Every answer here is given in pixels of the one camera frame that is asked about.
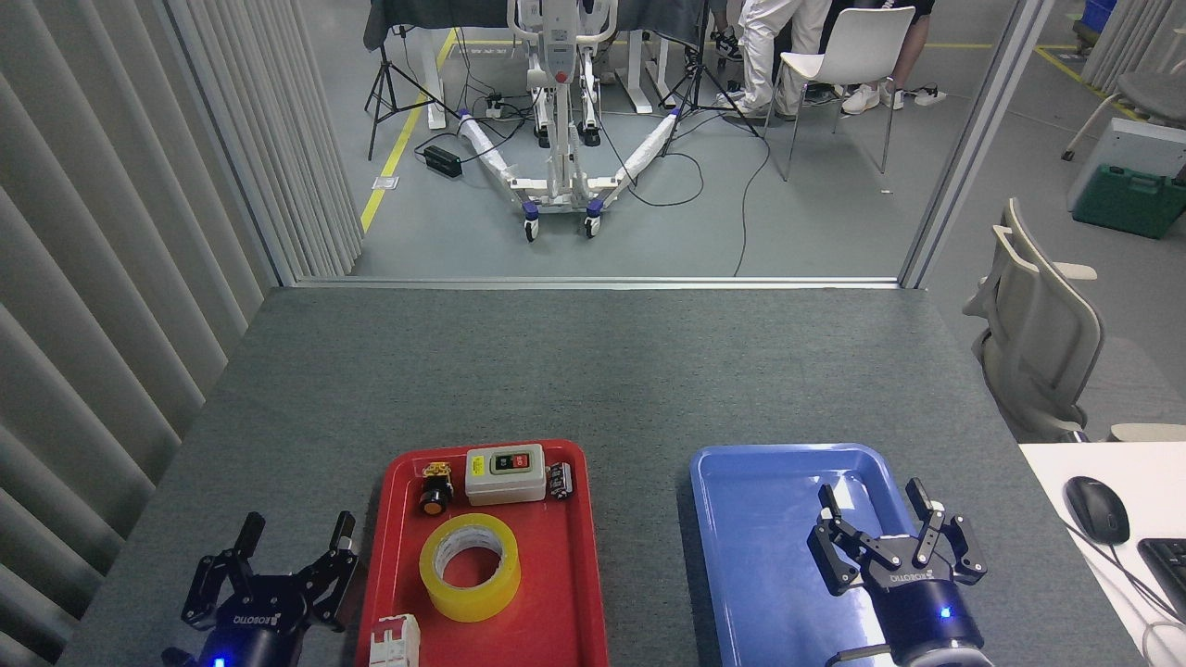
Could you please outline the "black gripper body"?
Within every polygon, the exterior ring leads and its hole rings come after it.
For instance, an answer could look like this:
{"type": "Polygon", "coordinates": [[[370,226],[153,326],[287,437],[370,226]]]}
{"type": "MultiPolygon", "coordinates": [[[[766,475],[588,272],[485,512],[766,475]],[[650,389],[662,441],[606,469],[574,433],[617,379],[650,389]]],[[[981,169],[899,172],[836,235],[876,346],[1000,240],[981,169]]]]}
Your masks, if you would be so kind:
{"type": "Polygon", "coordinates": [[[217,610],[200,666],[296,666],[310,629],[308,587],[295,574],[254,574],[250,593],[217,610]]]}
{"type": "Polygon", "coordinates": [[[863,587],[892,654],[922,654],[954,641],[975,648],[984,644],[954,582],[954,567],[940,555],[923,567],[903,557],[897,570],[868,559],[863,587]]]}

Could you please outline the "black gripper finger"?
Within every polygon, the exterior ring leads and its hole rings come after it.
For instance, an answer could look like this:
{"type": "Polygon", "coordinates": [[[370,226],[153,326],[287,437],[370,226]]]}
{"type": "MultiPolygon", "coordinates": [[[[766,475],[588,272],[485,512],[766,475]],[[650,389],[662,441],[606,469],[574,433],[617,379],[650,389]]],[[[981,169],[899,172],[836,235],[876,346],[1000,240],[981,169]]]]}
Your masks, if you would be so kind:
{"type": "Polygon", "coordinates": [[[305,617],[332,633],[345,633],[361,604],[361,557],[351,541],[355,526],[352,512],[339,512],[326,552],[296,573],[305,617]]]}
{"type": "Polygon", "coordinates": [[[987,565],[981,558],[981,548],[973,533],[971,522],[965,515],[946,512],[940,501],[930,497],[919,478],[911,478],[905,490],[914,507],[916,517],[922,522],[922,531],[916,536],[912,565],[922,570],[930,567],[935,574],[940,573],[938,570],[940,566],[931,563],[935,560],[938,540],[945,536],[952,546],[954,563],[948,565],[946,574],[942,574],[940,578],[954,579],[963,585],[978,583],[978,579],[987,573],[987,565]]]}
{"type": "Polygon", "coordinates": [[[221,587],[227,578],[232,582],[232,599],[248,604],[255,596],[251,578],[254,577],[249,559],[262,536],[266,520],[259,512],[249,512],[246,522],[232,548],[222,550],[215,555],[206,555],[196,565],[195,579],[185,603],[181,618],[192,628],[204,633],[216,624],[213,614],[219,602],[221,587]]]}
{"type": "Polygon", "coordinates": [[[855,564],[863,566],[873,559],[891,570],[903,566],[903,557],[890,550],[888,539],[874,539],[843,520],[833,485],[820,485],[818,498],[821,512],[808,548],[830,595],[841,596],[862,584],[855,564]]]}

